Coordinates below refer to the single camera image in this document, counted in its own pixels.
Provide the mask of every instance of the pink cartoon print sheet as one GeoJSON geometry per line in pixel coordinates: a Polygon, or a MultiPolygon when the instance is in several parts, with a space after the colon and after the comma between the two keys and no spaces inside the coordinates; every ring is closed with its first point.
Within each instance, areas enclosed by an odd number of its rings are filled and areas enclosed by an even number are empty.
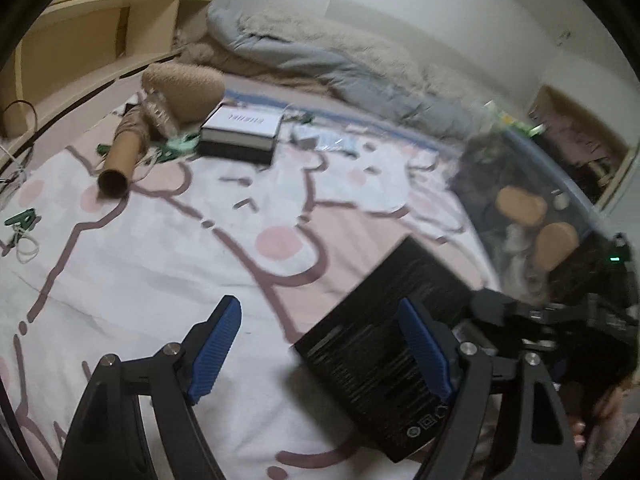
{"type": "MultiPolygon", "coordinates": [[[[195,413],[229,479],[411,478],[418,463],[373,449],[290,346],[407,234],[472,287],[497,287],[447,191],[450,162],[393,136],[358,137],[359,158],[306,152],[287,125],[270,169],[192,156],[104,202],[95,147],[119,121],[105,117],[49,159],[2,212],[38,215],[36,258],[23,265],[0,246],[0,374],[46,478],[100,357],[180,341],[224,294],[241,301],[242,325],[195,413]]],[[[141,406],[158,475],[171,478],[141,406]]]]}

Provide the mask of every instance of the green clip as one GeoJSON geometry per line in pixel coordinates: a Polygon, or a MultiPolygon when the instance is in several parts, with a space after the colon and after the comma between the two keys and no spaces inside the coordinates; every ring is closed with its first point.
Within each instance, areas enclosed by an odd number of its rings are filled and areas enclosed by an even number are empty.
{"type": "Polygon", "coordinates": [[[110,144],[98,144],[98,147],[95,149],[95,153],[97,153],[100,156],[105,156],[109,153],[110,149],[111,149],[110,144]]]}
{"type": "Polygon", "coordinates": [[[26,211],[23,211],[20,214],[17,214],[16,216],[12,216],[11,218],[5,220],[4,225],[6,225],[7,227],[18,225],[18,227],[21,229],[20,232],[17,232],[14,235],[14,238],[9,243],[9,247],[15,247],[20,241],[20,238],[22,238],[22,233],[24,231],[31,231],[35,223],[36,210],[33,208],[27,209],[26,211]]]}
{"type": "Polygon", "coordinates": [[[170,160],[175,160],[180,156],[180,152],[174,150],[173,148],[169,148],[167,146],[158,146],[160,150],[160,155],[156,159],[156,164],[162,164],[163,162],[169,162],[170,160]]]}
{"type": "Polygon", "coordinates": [[[166,146],[175,150],[180,155],[191,155],[195,152],[196,146],[200,142],[200,132],[191,132],[181,137],[175,137],[175,139],[169,139],[166,142],[166,146]]]}

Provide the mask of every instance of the blue gripper pad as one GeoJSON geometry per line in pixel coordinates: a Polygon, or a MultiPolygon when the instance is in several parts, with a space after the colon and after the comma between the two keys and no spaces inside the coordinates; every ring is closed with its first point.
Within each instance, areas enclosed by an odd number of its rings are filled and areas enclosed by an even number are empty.
{"type": "Polygon", "coordinates": [[[197,404],[200,397],[211,393],[231,343],[236,338],[241,320],[240,302],[233,298],[193,362],[191,386],[187,392],[192,405],[197,404]]]}
{"type": "Polygon", "coordinates": [[[454,393],[449,380],[449,364],[407,298],[400,301],[398,323],[427,388],[443,401],[449,400],[454,393]]]}

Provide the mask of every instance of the cardboard tube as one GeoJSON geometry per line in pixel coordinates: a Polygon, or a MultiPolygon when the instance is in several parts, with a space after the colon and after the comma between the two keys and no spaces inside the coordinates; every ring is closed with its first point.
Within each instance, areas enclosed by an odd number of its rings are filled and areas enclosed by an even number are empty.
{"type": "Polygon", "coordinates": [[[121,198],[127,193],[136,164],[148,148],[148,134],[139,107],[124,115],[98,176],[98,187],[104,196],[121,198]]]}

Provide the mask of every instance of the fingernail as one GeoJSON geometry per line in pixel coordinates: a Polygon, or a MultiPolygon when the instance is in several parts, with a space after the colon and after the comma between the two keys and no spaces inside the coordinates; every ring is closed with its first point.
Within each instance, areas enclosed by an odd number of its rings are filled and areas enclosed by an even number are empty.
{"type": "Polygon", "coordinates": [[[584,431],[584,428],[586,427],[586,424],[583,421],[578,421],[576,422],[574,425],[572,425],[571,429],[573,430],[574,434],[575,433],[582,433],[584,431]]]}

